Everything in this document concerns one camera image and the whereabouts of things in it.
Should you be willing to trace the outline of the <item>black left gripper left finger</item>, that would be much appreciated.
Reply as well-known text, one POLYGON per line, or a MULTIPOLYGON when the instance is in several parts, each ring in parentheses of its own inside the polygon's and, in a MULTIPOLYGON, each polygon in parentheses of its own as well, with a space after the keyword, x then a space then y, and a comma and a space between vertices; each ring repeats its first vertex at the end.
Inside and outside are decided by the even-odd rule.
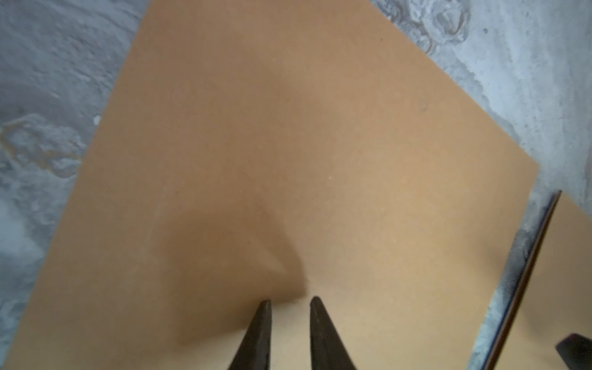
POLYGON ((229 370, 269 370, 271 362, 271 301, 257 307, 248 330, 228 367, 229 370))

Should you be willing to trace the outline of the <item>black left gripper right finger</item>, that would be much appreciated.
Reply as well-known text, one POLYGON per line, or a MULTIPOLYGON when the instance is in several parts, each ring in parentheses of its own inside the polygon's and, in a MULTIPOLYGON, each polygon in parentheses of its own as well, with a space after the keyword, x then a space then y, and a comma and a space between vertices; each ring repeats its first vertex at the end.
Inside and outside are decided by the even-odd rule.
POLYGON ((356 370, 319 296, 311 299, 309 328, 312 369, 356 370))

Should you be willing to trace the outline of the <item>brown kraft file bag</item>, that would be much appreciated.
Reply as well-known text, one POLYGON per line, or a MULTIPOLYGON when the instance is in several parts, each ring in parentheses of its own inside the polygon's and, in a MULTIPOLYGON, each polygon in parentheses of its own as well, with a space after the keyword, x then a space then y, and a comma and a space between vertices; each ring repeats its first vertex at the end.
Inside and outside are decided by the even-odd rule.
POLYGON ((368 1, 153 1, 7 369, 464 369, 536 163, 368 1))

